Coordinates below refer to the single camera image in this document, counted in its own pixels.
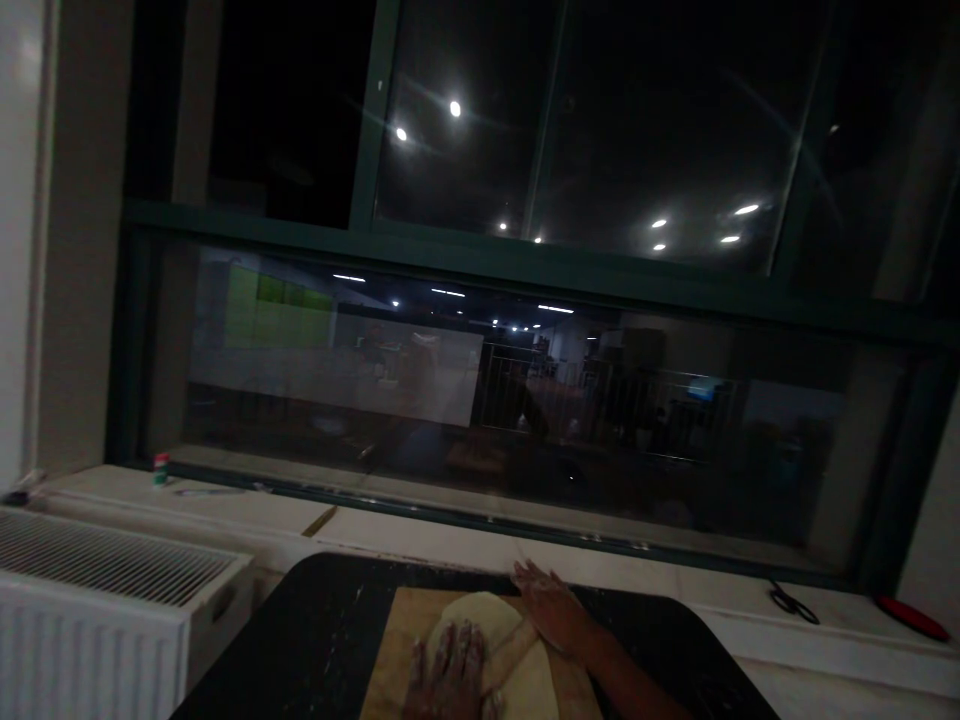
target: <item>railing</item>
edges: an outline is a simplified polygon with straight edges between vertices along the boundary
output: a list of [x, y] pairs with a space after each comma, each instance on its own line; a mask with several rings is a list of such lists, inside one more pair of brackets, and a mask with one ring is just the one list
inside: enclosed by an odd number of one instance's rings
[[733, 422], [739, 386], [731, 380], [557, 362], [512, 347], [499, 352], [481, 361], [483, 427], [710, 462]]

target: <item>wooden cutting board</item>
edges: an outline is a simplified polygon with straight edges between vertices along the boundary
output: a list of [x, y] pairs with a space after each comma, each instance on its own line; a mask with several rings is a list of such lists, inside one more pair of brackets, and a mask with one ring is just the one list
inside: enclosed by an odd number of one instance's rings
[[[401, 587], [393, 597], [390, 617], [380, 641], [377, 662], [373, 666], [360, 720], [395, 720], [400, 717], [407, 694], [410, 652], [417, 638], [424, 642], [440, 620], [444, 608], [468, 593], [451, 590], [422, 590]], [[523, 601], [504, 597], [521, 615]], [[590, 678], [582, 665], [564, 657], [549, 645], [550, 672], [557, 693], [560, 720], [602, 720]]]

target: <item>window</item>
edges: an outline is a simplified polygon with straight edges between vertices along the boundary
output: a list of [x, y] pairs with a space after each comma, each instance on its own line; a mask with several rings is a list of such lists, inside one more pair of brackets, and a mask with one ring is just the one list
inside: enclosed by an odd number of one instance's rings
[[226, 0], [207, 206], [125, 207], [112, 459], [892, 592], [960, 375], [958, 17]]
[[[951, 242], [946, 223], [957, 202], [958, 33], [953, 3], [860, 4], [816, 167], [798, 287], [924, 299], [937, 250]], [[956, 277], [952, 267], [939, 270]], [[946, 302], [956, 314], [956, 295], [954, 307]]]
[[378, 214], [521, 237], [557, 7], [403, 4]]
[[375, 6], [224, 2], [211, 209], [347, 226]]
[[766, 273], [825, 18], [823, 2], [585, 4], [536, 234]]
[[156, 348], [184, 374], [154, 386], [148, 455], [807, 570], [847, 567], [912, 367], [269, 254], [177, 244], [168, 262], [161, 297], [196, 300], [158, 323], [192, 342]]

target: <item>window frame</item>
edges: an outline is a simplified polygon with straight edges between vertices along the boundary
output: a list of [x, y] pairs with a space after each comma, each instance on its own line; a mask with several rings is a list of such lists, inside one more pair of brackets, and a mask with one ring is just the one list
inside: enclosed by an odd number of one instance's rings
[[[960, 320], [938, 317], [925, 302], [906, 305], [874, 299], [828, 297], [791, 288], [803, 223], [816, 177], [809, 163], [794, 162], [784, 194], [769, 274], [756, 276], [688, 265], [613, 256], [584, 249], [534, 245], [517, 239], [420, 226], [376, 217], [376, 191], [390, 80], [402, 0], [378, 0], [364, 92], [348, 229], [205, 210], [127, 198], [118, 263], [107, 455], [111, 462], [145, 468], [138, 455], [144, 428], [145, 393], [151, 371], [157, 290], [166, 243], [192, 239], [208, 245], [252, 249], [274, 255], [333, 261], [343, 266], [403, 273], [423, 279], [461, 280], [474, 285], [543, 294], [558, 300], [599, 303], [623, 310], [666, 311], [692, 317], [735, 318], [778, 328], [813, 331], [848, 339], [914, 348], [923, 358], [905, 398], [902, 417], [892, 419], [886, 462], [878, 461], [850, 570], [832, 576], [772, 568], [749, 561], [672, 548], [638, 550], [624, 543], [584, 541], [570, 533], [522, 523], [490, 523], [468, 513], [411, 512], [402, 503], [306, 490], [266, 482], [276, 492], [335, 501], [421, 519], [546, 539], [579, 547], [707, 567], [758, 577], [775, 572], [784, 581], [842, 590], [893, 592], [906, 560], [920, 503], [946, 426], [960, 377]], [[553, 41], [554, 72], [545, 92], [531, 169], [524, 228], [536, 217], [536, 188], [549, 179], [556, 140], [555, 83], [576, 28], [578, 0], [560, 0]], [[816, 154], [829, 131], [833, 99], [853, 16], [850, 0], [834, 0], [821, 38], [802, 123], [802, 145]], [[957, 227], [957, 197], [947, 227]], [[949, 243], [941, 251], [953, 252]], [[530, 268], [536, 268], [535, 278]], [[249, 487], [261, 477], [175, 464], [185, 477]]]

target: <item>glass pane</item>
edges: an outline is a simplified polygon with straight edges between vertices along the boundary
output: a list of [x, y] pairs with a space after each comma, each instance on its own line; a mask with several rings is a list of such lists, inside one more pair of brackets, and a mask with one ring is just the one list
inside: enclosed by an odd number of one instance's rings
[[[765, 272], [824, 4], [581, 3], [569, 12], [554, 61], [546, 5], [520, 18], [501, 14], [511, 21], [496, 25], [505, 37], [494, 37], [474, 27], [494, 6], [458, 4], [446, 11], [454, 22], [437, 3], [405, 3], [378, 210], [440, 227]], [[470, 31], [456, 34], [457, 23]], [[511, 42], [514, 33], [522, 42]], [[514, 44], [519, 49], [498, 55], [495, 74], [481, 74], [476, 62], [451, 70], [451, 59]], [[452, 117], [450, 98], [466, 107], [454, 88], [467, 78], [470, 93], [501, 98], [497, 107], [511, 114], [481, 105], [469, 118]], [[534, 131], [548, 117], [539, 155]], [[406, 140], [397, 137], [401, 129]], [[531, 177], [538, 178], [533, 192]]]
[[824, 5], [584, 3], [537, 234], [765, 272]]
[[377, 213], [516, 237], [536, 147], [555, 0], [406, 0]]
[[376, 0], [225, 0], [207, 205], [347, 227]]
[[829, 572], [909, 377], [856, 342], [189, 243], [158, 313], [148, 454]]
[[860, 3], [839, 72], [794, 282], [915, 302], [946, 269], [932, 263], [956, 199], [960, 7]]

